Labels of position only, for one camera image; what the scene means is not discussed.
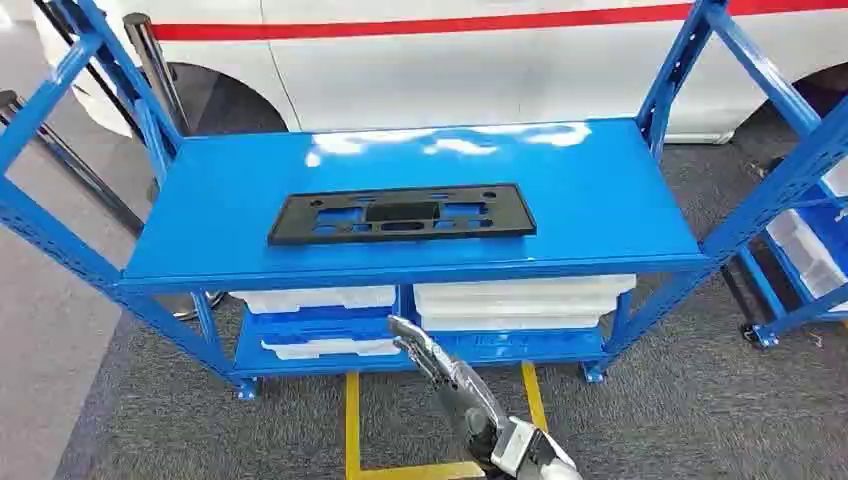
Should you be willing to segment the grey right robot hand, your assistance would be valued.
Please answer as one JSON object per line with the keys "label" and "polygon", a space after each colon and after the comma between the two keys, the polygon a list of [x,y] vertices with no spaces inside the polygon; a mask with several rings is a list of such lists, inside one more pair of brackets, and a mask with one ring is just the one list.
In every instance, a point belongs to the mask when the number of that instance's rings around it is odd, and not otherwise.
{"label": "grey right robot hand", "polygon": [[390,315],[393,343],[430,381],[449,425],[471,458],[485,469],[507,415],[480,376],[463,360],[448,355],[410,320]]}

